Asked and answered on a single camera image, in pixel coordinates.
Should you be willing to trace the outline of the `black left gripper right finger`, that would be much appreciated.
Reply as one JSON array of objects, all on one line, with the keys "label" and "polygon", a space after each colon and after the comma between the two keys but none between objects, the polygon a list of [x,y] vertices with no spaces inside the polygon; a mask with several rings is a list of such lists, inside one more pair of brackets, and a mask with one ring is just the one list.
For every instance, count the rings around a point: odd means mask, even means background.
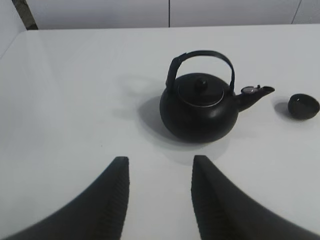
[{"label": "black left gripper right finger", "polygon": [[320,238],[249,197],[205,155],[193,158],[191,198],[202,240]]}]

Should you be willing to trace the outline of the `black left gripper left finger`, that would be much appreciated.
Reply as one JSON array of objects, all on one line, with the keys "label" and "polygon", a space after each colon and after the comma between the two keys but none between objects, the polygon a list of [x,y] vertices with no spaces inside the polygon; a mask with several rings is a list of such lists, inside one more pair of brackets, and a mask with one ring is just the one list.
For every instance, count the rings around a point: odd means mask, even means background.
[{"label": "black left gripper left finger", "polygon": [[77,197],[8,240],[119,240],[130,195],[129,158],[117,156]]}]

